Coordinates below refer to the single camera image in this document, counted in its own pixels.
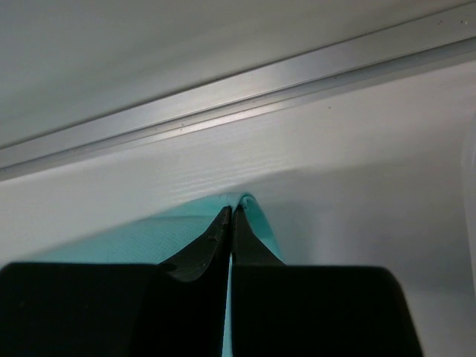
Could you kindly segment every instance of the turquoise fabric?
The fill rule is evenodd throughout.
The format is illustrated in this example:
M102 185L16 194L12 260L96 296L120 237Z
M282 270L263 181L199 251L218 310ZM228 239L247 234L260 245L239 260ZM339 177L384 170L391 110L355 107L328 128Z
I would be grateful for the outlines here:
M29 261L158 264L202 234L224 206L234 209L238 205L243 206L255 235L276 257L281 258L274 234L256 199L247 193L226 193L188 202L158 215L43 252ZM222 355L231 356L229 285Z

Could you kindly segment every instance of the teal fabric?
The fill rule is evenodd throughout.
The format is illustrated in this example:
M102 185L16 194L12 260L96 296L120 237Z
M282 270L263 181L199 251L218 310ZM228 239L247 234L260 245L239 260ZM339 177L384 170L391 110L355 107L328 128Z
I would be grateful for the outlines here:
M276 257L281 258L274 234L256 199L248 193L226 193L188 202L158 215L43 252L29 261L158 264L202 234L224 206L234 209L238 205L243 206L255 235ZM229 285L222 355L231 356Z

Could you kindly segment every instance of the metal track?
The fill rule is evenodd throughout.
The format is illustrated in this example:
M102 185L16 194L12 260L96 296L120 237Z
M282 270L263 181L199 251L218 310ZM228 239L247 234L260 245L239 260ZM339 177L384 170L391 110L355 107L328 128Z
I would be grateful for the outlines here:
M299 105L383 74L470 60L474 19L472 2L5 147L0 180Z

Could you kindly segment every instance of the white surface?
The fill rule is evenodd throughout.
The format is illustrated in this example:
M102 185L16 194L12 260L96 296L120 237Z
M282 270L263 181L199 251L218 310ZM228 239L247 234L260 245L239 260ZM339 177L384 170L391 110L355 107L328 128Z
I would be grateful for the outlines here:
M4 1L0 146L465 2Z
M461 143L476 62L0 182L0 261L249 190L289 263L401 281L427 356L476 355Z

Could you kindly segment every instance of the white wall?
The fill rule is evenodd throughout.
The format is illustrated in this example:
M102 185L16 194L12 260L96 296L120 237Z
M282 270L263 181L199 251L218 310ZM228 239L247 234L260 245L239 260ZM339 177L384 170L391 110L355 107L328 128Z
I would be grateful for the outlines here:
M427 356L476 356L460 153L476 61L0 182L0 261L250 190L290 263L401 281Z
M0 147L467 0L3 2Z

